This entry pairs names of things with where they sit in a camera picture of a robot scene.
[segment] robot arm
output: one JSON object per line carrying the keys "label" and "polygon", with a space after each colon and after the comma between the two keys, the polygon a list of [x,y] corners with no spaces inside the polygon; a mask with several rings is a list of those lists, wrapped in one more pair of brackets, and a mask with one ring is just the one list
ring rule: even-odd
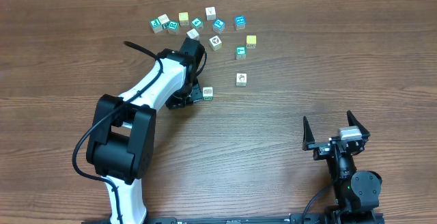
{"label": "robot arm", "polygon": [[[96,173],[114,183],[105,183],[111,200],[112,216],[99,223],[140,224],[147,219],[143,204],[141,179],[152,160],[156,112],[164,105],[182,108],[201,100],[197,69],[205,48],[196,40],[185,39],[179,51],[165,49],[158,54],[162,63],[159,77],[126,108],[103,122],[90,134],[87,161]],[[160,72],[158,62],[138,84],[119,97],[105,94],[97,103],[93,125],[123,102],[138,94]],[[130,136],[111,131],[112,126],[130,128]]]}

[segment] wood grain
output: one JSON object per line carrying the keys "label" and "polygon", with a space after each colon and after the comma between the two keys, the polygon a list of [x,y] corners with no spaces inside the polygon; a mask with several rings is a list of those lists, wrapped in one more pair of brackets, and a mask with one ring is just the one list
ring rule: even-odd
{"label": "wood grain", "polygon": [[[110,215],[106,188],[76,175],[71,153],[97,100],[130,89],[178,36],[148,21],[178,12],[227,22],[200,82],[214,100],[158,114],[143,197],[152,216],[302,212],[328,182],[301,150],[302,117],[318,141],[346,126],[370,130],[359,169],[383,178],[387,223],[437,219],[437,0],[0,0],[0,223],[79,223]],[[246,29],[235,31],[244,14]],[[256,49],[235,60],[246,35]],[[248,74],[236,87],[235,74]],[[79,154],[80,167],[93,172]],[[312,212],[333,204],[333,194]]]}

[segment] cube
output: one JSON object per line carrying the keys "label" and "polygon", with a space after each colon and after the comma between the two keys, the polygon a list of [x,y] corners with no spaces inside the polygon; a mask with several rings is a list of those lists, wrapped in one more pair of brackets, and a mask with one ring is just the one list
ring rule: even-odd
{"label": "cube", "polygon": [[178,22],[174,22],[174,21],[170,21],[169,22],[169,27],[167,28],[167,30],[171,34],[178,34],[179,33],[179,23]]}
{"label": "cube", "polygon": [[152,30],[154,33],[159,33],[163,30],[163,26],[161,25],[161,23],[157,18],[150,21],[150,26],[152,26]]}
{"label": "cube", "polygon": [[221,48],[221,40],[218,36],[214,36],[210,38],[210,46],[212,50],[217,51]]}
{"label": "cube", "polygon": [[237,46],[237,50],[235,52],[236,59],[246,59],[246,47],[245,46]]}
{"label": "cube", "polygon": [[235,29],[241,30],[246,27],[246,19],[244,16],[236,16],[235,17]]}
{"label": "cube", "polygon": [[168,28],[170,19],[169,19],[169,17],[166,14],[164,14],[162,16],[159,16],[158,20],[161,23],[161,25],[163,26],[163,29],[167,29]]}
{"label": "cube", "polygon": [[202,90],[202,93],[203,93],[204,100],[212,100],[213,99],[212,87],[204,87]]}
{"label": "cube", "polygon": [[193,21],[191,21],[191,27],[193,29],[196,29],[198,32],[202,31],[203,29],[203,22],[200,18],[195,18]]}
{"label": "cube", "polygon": [[237,73],[237,86],[246,87],[247,84],[247,74]]}
{"label": "cube", "polygon": [[188,20],[188,12],[179,13],[179,24],[181,26],[189,26],[190,22]]}
{"label": "cube", "polygon": [[216,19],[216,8],[205,8],[206,11],[206,20],[215,20]]}
{"label": "cube", "polygon": [[246,37],[246,48],[255,49],[257,46],[257,36],[247,36]]}
{"label": "cube", "polygon": [[187,37],[194,40],[200,40],[199,33],[197,33],[196,29],[191,29],[190,31],[186,32]]}
{"label": "cube", "polygon": [[223,32],[223,30],[225,30],[225,22],[217,19],[214,24],[212,24],[212,30],[214,30],[216,33]]}

